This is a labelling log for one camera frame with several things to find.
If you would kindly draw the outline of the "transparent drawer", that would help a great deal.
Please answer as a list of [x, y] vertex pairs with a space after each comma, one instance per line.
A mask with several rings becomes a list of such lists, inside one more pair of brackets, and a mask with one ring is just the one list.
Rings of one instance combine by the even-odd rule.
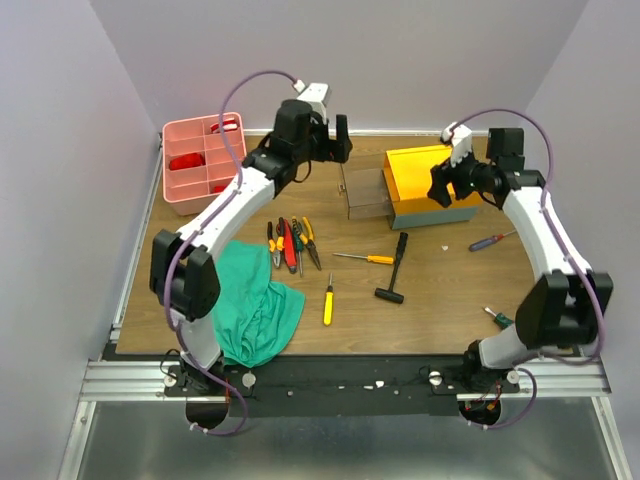
[[393, 215], [391, 198], [381, 168], [350, 169], [342, 165], [339, 192], [345, 198], [349, 220]]

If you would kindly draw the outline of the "yellow needle nose pliers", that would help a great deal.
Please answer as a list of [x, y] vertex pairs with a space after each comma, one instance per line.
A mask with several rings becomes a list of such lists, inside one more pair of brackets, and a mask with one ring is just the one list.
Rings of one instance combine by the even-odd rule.
[[306, 233], [303, 235], [304, 237], [303, 243], [309, 252], [309, 255], [311, 257], [313, 264], [319, 271], [321, 271], [322, 266], [321, 266], [320, 257], [317, 251], [317, 247], [315, 244], [315, 235], [314, 235], [313, 227], [311, 225], [311, 222], [306, 216], [302, 217], [302, 221], [306, 230]]

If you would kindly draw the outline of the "orange handled screwdriver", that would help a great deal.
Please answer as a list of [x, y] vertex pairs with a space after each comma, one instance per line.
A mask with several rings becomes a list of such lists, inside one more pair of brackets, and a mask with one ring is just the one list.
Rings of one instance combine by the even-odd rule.
[[380, 255], [355, 255], [355, 254], [347, 254], [347, 253], [334, 253], [334, 256], [365, 260], [370, 263], [382, 264], [382, 265], [393, 265], [395, 262], [395, 259], [393, 257], [380, 256]]

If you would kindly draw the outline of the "black yellow combination pliers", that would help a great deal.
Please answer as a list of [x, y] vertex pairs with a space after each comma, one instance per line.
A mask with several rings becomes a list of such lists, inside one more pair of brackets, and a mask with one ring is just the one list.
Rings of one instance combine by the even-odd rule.
[[279, 217], [276, 224], [267, 223], [267, 239], [269, 252], [276, 269], [281, 266], [284, 251], [284, 218]]

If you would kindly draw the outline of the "small green screwdriver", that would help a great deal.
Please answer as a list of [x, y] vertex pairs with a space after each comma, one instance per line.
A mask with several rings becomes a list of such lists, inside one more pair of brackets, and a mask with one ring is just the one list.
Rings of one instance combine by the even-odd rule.
[[508, 328], [513, 324], [513, 321], [502, 312], [495, 312], [489, 307], [485, 307], [484, 311], [492, 317], [493, 322], [501, 330], [505, 330], [506, 328]]

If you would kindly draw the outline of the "yellow handled screwdriver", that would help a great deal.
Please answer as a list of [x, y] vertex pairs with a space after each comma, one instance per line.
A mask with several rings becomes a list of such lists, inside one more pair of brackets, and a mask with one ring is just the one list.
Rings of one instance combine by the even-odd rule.
[[324, 310], [323, 310], [324, 326], [330, 326], [332, 323], [333, 306], [334, 306], [333, 274], [330, 274], [328, 286], [325, 291], [325, 302], [324, 302]]

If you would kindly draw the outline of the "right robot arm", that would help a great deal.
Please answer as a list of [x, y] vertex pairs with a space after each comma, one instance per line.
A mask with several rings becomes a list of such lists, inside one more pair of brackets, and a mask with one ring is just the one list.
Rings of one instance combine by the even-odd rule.
[[534, 274], [513, 325], [469, 345], [459, 370], [462, 384], [483, 391], [496, 371], [538, 356], [560, 360], [565, 348], [593, 346], [583, 360], [592, 362], [602, 349], [613, 281], [595, 272], [569, 239], [551, 200], [550, 179], [525, 169], [523, 130], [490, 130], [484, 162], [475, 157], [472, 132], [463, 124], [446, 127], [440, 140], [451, 152], [432, 167], [428, 197], [443, 207], [472, 194], [494, 204], [515, 227]]

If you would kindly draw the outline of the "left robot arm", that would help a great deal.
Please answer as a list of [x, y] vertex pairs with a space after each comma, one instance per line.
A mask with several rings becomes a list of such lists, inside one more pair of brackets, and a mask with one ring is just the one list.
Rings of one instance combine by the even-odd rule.
[[201, 395], [214, 393], [222, 380], [214, 364], [221, 348], [212, 328], [222, 250], [254, 213], [294, 181], [300, 165], [349, 158], [347, 119], [339, 115], [328, 122], [327, 96], [326, 86], [312, 84], [283, 101], [272, 131], [247, 154], [231, 184], [177, 232], [162, 230], [153, 239], [150, 289], [165, 309], [183, 358], [192, 365], [187, 382]]

